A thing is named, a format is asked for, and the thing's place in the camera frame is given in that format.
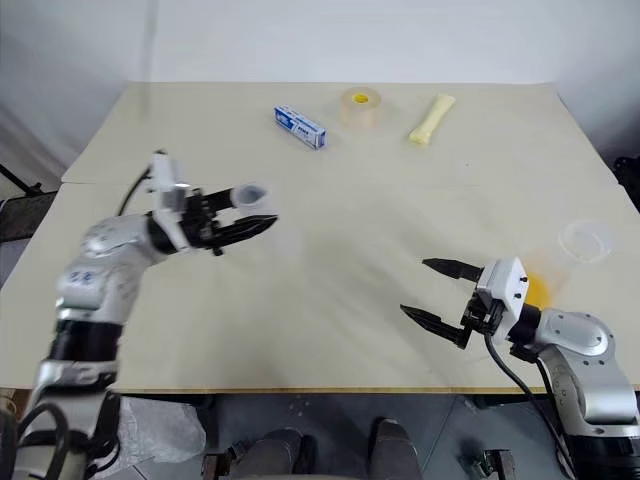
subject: yellow object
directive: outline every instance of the yellow object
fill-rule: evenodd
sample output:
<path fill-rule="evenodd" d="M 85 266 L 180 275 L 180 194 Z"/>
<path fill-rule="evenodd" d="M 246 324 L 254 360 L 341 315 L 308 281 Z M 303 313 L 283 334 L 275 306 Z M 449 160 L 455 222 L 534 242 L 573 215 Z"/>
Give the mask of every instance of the yellow object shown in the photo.
<path fill-rule="evenodd" d="M 540 309 L 551 307 L 551 290 L 547 282 L 538 274 L 527 272 L 529 290 L 525 302 Z"/>
<path fill-rule="evenodd" d="M 368 87 L 355 87 L 340 97 L 340 120 L 344 125 L 373 127 L 378 123 L 380 94 Z"/>
<path fill-rule="evenodd" d="M 416 145 L 429 145 L 433 131 L 454 103 L 456 99 L 451 95 L 437 94 L 425 119 L 409 134 L 409 140 Z"/>

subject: tape roll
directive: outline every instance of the tape roll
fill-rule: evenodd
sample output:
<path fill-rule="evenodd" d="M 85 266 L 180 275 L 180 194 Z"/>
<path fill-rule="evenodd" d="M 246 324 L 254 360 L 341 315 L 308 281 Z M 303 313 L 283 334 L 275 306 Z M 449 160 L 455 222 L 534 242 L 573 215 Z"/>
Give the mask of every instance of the tape roll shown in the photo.
<path fill-rule="evenodd" d="M 350 88 L 340 97 L 340 119 L 348 126 L 373 127 L 378 123 L 381 101 L 380 94 L 372 88 Z"/>

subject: white wall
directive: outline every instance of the white wall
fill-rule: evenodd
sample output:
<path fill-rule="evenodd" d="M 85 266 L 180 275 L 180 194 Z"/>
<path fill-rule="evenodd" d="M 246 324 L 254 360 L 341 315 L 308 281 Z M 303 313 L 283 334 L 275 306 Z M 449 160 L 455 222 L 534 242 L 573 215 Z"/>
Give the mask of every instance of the white wall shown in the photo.
<path fill-rule="evenodd" d="M 603 155 L 640 153 L 637 0 L 0 1 L 0 102 L 65 164 L 128 79 L 554 81 Z"/>

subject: robotic arm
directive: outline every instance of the robotic arm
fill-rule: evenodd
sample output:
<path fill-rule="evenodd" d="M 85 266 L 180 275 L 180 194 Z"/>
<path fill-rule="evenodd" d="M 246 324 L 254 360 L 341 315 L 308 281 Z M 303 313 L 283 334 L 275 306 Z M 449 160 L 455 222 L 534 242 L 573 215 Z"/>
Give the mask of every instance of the robotic arm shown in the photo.
<path fill-rule="evenodd" d="M 216 214 L 233 207 L 231 189 L 187 196 L 189 186 L 164 152 L 154 154 L 150 172 L 153 212 L 92 227 L 58 281 L 55 339 L 18 430 L 14 480 L 80 480 L 108 466 L 96 463 L 119 448 L 120 397 L 108 386 L 116 380 L 118 340 L 147 268 L 194 248 L 222 255 L 226 245 L 277 220 L 257 215 L 221 226 Z"/>
<path fill-rule="evenodd" d="M 515 357 L 530 363 L 540 359 L 551 377 L 549 393 L 576 477 L 640 478 L 636 396 L 616 363 L 615 337 L 601 320 L 588 313 L 540 311 L 525 304 L 528 278 L 517 258 L 500 259 L 484 269 L 437 258 L 423 263 L 452 278 L 477 282 L 476 288 L 462 316 L 463 328 L 401 306 L 409 317 L 462 349 L 476 331 L 485 336 L 490 353 L 495 354 L 493 343 L 506 339 Z"/>

